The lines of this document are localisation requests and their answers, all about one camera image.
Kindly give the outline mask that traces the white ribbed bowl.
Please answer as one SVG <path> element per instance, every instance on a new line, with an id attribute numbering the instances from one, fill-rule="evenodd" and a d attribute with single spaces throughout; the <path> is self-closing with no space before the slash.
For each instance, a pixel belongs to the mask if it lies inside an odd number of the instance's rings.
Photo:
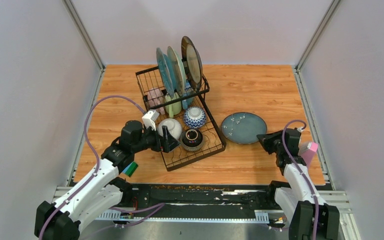
<path id="1" fill-rule="evenodd" d="M 163 127 L 166 126 L 169 133 L 176 139 L 179 140 L 183 132 L 183 128 L 180 122 L 174 118 L 166 118 L 162 120 L 158 127 L 157 132 L 160 136 L 163 136 Z"/>

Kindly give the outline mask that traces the black wire dish rack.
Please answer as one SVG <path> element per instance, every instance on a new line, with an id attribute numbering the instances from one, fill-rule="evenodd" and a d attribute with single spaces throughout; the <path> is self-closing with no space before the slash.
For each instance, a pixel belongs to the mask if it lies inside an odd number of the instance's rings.
<path id="1" fill-rule="evenodd" d="M 169 133 L 179 142 L 177 148 L 161 154 L 167 171 L 225 150 L 226 141 L 221 139 L 221 130 L 205 102 L 210 90 L 205 77 L 200 90 L 191 91 L 186 97 L 177 93 L 170 97 L 157 66 L 136 72 L 136 78 L 146 109 L 159 112 L 155 120 L 158 135 Z"/>

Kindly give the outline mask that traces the dark brown speckled bowl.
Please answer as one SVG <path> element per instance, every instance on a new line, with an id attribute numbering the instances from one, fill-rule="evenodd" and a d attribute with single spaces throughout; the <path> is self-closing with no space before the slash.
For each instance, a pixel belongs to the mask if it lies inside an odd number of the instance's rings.
<path id="1" fill-rule="evenodd" d="M 205 140 L 199 129 L 189 128 L 181 133 L 180 143 L 186 151 L 195 152 L 204 146 Z"/>

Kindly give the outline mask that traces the light green mug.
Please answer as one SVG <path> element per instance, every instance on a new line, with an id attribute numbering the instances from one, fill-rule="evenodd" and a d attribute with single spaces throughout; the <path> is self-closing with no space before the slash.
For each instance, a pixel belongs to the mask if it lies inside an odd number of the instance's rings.
<path id="1" fill-rule="evenodd" d="M 173 97 L 171 97 L 169 94 L 166 94 L 164 96 L 165 103 L 177 100 L 179 98 L 180 96 L 177 92 L 174 93 Z M 176 101 L 172 104 L 168 104 L 165 106 L 165 111 L 167 112 L 169 118 L 174 118 L 175 115 L 179 114 L 182 111 L 182 109 L 183 107 L 181 101 Z"/>

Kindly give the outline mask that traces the grey blue blossom plate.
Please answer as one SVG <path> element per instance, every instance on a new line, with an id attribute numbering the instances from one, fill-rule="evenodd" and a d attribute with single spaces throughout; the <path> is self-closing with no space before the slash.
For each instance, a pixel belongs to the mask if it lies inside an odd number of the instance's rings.
<path id="1" fill-rule="evenodd" d="M 265 135 L 268 127 L 258 115 L 250 112 L 229 114 L 221 123 L 221 132 L 233 143 L 249 145 L 258 142 L 257 135 Z"/>

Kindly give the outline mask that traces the white black bowl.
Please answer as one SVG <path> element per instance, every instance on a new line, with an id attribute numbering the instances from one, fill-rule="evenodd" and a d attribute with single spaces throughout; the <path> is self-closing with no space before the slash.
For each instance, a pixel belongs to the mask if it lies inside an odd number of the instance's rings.
<path id="1" fill-rule="evenodd" d="M 189 107 L 183 114 L 183 123 L 191 129 L 199 129 L 205 125 L 207 116 L 205 111 L 198 106 Z"/>

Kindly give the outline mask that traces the pink ceramic mug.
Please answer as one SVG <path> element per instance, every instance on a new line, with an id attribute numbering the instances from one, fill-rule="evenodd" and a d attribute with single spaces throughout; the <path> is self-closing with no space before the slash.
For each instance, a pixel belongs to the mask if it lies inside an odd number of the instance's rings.
<path id="1" fill-rule="evenodd" d="M 148 105 L 150 107 L 155 107 L 165 103 L 164 94 L 159 88 L 150 89 L 148 92 L 147 98 L 148 98 Z"/>

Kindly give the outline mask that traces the dark teal scalloped plate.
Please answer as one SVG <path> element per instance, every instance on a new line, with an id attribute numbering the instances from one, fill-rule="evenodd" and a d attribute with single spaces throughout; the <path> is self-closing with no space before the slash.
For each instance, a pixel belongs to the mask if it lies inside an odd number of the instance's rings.
<path id="1" fill-rule="evenodd" d="M 156 60 L 162 83 L 167 94 L 173 98 L 175 96 L 175 77 L 168 56 L 163 53 L 160 47 L 156 48 Z"/>

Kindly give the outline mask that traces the light blue scalloped plate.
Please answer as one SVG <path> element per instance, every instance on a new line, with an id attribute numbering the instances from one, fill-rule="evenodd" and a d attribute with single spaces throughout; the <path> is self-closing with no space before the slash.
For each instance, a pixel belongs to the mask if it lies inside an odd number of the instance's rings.
<path id="1" fill-rule="evenodd" d="M 167 47 L 167 56 L 170 60 L 175 75 L 176 90 L 180 97 L 184 97 L 186 95 L 185 84 L 187 78 L 182 59 L 171 46 Z"/>

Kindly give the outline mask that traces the black rimmed white plate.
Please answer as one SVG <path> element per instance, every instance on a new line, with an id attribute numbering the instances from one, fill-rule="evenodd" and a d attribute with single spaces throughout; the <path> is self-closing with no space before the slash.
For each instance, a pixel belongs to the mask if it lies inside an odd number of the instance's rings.
<path id="1" fill-rule="evenodd" d="M 181 39 L 181 56 L 191 88 L 199 92 L 202 86 L 203 65 L 198 50 L 188 36 Z"/>

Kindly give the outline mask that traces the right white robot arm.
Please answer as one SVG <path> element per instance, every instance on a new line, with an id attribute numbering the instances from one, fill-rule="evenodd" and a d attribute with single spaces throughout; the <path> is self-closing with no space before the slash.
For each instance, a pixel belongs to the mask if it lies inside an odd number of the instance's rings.
<path id="1" fill-rule="evenodd" d="M 272 209 L 283 210 L 289 221 L 290 240 L 336 240 L 339 236 L 340 212 L 324 200 L 308 174 L 311 158 L 305 157 L 308 143 L 301 141 L 297 128 L 257 135 L 268 154 L 276 155 L 276 166 L 286 181 L 273 180 L 265 195 Z"/>

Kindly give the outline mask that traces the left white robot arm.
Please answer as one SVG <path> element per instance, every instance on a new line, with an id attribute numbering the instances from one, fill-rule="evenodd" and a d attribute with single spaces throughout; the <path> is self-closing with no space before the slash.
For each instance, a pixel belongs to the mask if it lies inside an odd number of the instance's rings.
<path id="1" fill-rule="evenodd" d="M 148 149 L 169 153 L 179 145 L 166 127 L 159 134 L 140 121 L 128 121 L 84 178 L 54 202 L 44 201 L 38 206 L 34 235 L 40 240 L 79 239 L 104 211 L 117 204 L 126 207 L 132 203 L 132 185 L 119 175 L 136 170 L 136 153 Z"/>

